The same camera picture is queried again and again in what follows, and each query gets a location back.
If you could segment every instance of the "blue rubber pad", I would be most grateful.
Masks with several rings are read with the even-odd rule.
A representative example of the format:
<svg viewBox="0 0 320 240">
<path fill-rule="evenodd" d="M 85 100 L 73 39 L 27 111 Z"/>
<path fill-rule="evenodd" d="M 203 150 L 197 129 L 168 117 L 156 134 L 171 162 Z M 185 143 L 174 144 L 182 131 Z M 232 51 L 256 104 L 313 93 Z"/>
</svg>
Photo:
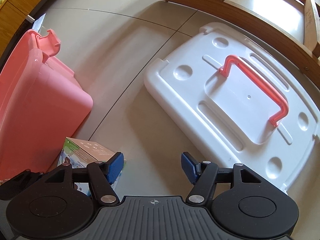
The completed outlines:
<svg viewBox="0 0 320 240">
<path fill-rule="evenodd" d="M 184 153 L 181 154 L 181 167 L 188 177 L 190 183 L 193 185 L 196 184 L 200 176 L 196 174 L 195 166 Z"/>
<path fill-rule="evenodd" d="M 107 174 L 107 181 L 110 184 L 114 184 L 114 182 L 116 181 L 120 172 L 123 169 L 123 165 L 124 165 L 124 156 L 123 156 L 123 153 L 121 153 L 109 166 L 109 172 Z"/>
</svg>

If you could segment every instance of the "small product box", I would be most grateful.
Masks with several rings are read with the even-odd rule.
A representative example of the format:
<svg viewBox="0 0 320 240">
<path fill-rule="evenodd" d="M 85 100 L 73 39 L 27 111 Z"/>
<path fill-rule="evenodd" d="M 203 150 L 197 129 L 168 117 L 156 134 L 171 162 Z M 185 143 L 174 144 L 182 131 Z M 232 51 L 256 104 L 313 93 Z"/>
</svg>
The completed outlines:
<svg viewBox="0 0 320 240">
<path fill-rule="evenodd" d="M 99 143 L 66 137 L 60 153 L 58 165 L 61 165 L 62 163 L 71 163 L 72 168 L 85 168 L 89 163 L 95 161 L 108 161 L 114 154 L 114 152 L 103 147 Z M 120 175 L 114 184 L 111 185 L 113 189 L 115 189 Z M 75 189 L 87 196 L 91 195 L 88 183 L 76 182 Z"/>
</svg>

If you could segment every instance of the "wooden frame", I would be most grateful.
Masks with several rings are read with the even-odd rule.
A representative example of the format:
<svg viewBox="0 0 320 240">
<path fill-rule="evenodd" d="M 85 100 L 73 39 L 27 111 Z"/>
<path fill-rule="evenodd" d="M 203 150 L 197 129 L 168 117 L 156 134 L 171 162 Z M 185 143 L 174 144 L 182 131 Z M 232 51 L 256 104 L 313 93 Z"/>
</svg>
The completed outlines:
<svg viewBox="0 0 320 240">
<path fill-rule="evenodd" d="M 165 0 L 215 15 L 252 33 L 294 63 L 320 88 L 320 8 L 314 0 L 299 0 L 305 6 L 305 42 L 300 43 L 279 26 L 229 0 Z"/>
</svg>

